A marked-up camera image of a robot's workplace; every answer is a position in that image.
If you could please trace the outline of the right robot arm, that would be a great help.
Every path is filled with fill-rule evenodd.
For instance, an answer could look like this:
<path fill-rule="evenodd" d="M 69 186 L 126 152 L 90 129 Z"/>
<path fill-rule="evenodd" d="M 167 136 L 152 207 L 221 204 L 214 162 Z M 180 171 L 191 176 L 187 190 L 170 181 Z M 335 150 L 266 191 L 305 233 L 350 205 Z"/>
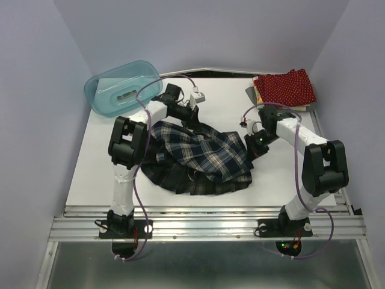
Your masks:
<path fill-rule="evenodd" d="M 267 154 L 269 145 L 283 139 L 294 147 L 296 195 L 284 205 L 275 219 L 259 219 L 255 234 L 261 238 L 312 235 L 309 216 L 324 212 L 319 204 L 349 183 L 345 146 L 339 140 L 327 140 L 307 129 L 301 116 L 291 108 L 269 103 L 258 111 L 257 122 L 241 117 L 246 128 L 247 158 L 256 160 Z"/>

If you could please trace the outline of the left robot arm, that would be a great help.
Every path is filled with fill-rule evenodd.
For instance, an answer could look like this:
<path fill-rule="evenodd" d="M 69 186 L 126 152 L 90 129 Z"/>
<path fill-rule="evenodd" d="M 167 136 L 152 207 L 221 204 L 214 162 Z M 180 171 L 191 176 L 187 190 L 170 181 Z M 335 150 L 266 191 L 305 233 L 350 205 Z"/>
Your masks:
<path fill-rule="evenodd" d="M 186 105 L 178 101 L 180 87 L 169 84 L 166 91 L 155 96 L 147 105 L 130 117 L 118 117 L 114 122 L 108 145 L 114 171 L 112 204 L 106 220 L 100 222 L 100 232 L 112 238 L 127 238 L 134 233 L 134 180 L 144 160 L 152 126 L 166 117 L 174 117 L 185 124 L 197 124 L 197 104 L 205 96 L 193 87 Z"/>

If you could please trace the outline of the navy plaid skirt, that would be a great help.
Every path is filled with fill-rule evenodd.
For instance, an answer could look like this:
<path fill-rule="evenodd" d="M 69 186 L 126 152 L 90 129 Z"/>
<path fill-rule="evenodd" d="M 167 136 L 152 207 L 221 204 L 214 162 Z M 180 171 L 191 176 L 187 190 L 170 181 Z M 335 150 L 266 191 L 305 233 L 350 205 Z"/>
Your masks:
<path fill-rule="evenodd" d="M 141 165 L 153 184 L 192 196 L 244 190 L 253 181 L 253 168 L 238 132 L 219 132 L 204 123 L 190 130 L 166 121 L 152 127 Z"/>

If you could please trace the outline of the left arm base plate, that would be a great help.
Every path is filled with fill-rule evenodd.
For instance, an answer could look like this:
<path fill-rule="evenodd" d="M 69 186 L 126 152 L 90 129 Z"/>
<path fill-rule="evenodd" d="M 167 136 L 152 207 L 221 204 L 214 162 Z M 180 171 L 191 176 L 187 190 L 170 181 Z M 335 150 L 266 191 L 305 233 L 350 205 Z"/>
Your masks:
<path fill-rule="evenodd" d="M 153 221 L 149 220 L 134 220 L 134 224 L 129 228 L 114 228 L 108 224 L 107 220 L 97 219 L 94 224 L 99 228 L 99 238 L 102 240 L 112 239 L 151 239 Z"/>

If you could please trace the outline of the red polka dot skirt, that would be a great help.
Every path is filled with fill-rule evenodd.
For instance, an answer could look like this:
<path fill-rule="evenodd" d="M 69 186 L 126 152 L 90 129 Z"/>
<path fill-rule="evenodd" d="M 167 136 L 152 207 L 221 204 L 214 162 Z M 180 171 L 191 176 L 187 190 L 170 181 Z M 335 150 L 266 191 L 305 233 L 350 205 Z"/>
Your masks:
<path fill-rule="evenodd" d="M 317 101 L 305 69 L 292 69 L 284 74 L 266 74 L 253 78 L 263 100 L 281 100 L 289 107 L 308 105 Z"/>

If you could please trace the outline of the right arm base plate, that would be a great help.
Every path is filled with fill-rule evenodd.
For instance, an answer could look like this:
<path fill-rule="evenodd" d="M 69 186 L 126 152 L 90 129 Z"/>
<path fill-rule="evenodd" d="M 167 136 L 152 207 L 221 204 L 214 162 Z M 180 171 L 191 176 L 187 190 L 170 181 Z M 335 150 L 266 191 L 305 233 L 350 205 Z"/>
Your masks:
<path fill-rule="evenodd" d="M 259 219 L 254 235 L 260 238 L 312 237 L 313 232 L 308 218 L 288 221 Z"/>

